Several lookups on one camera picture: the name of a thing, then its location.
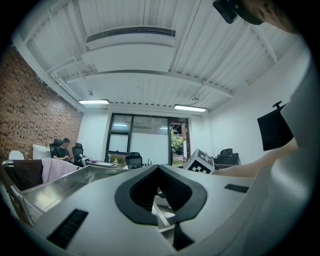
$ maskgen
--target brown cloth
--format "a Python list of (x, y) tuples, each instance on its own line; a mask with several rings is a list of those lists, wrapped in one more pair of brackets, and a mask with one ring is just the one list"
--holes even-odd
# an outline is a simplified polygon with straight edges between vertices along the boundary
[(13, 160), (14, 171), (7, 174), (16, 187), (23, 191), (43, 183), (42, 161), (39, 160)]

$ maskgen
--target black slot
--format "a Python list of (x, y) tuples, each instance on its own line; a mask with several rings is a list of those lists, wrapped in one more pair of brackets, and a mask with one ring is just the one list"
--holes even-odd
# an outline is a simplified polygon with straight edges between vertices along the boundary
[(240, 193), (247, 193), (249, 187), (248, 186), (240, 186), (240, 185), (234, 185), (234, 184), (228, 184), (224, 187), (227, 190), (233, 190)]
[(86, 211), (79, 209), (73, 210), (47, 239), (56, 246), (65, 249), (87, 215), (88, 212)]

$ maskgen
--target tree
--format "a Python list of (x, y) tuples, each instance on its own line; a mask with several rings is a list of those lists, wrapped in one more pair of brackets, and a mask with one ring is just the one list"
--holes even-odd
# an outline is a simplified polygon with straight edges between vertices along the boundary
[(176, 136), (175, 133), (178, 133), (177, 130), (171, 130), (171, 145), (173, 146), (174, 152), (178, 152), (184, 144), (184, 139), (180, 136)]

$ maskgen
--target white chair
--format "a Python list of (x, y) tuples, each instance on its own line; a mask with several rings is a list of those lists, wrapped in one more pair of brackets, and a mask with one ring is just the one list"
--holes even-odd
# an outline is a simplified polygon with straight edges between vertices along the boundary
[(9, 160), (25, 160), (25, 157), (20, 151), (12, 150), (9, 154)]

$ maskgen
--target black camera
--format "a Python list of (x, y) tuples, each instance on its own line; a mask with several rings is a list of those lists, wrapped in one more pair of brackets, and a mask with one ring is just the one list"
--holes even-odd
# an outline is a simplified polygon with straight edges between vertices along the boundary
[(213, 6), (229, 24), (233, 23), (238, 15), (253, 25), (263, 23), (246, 10), (241, 0), (216, 0), (213, 2)]

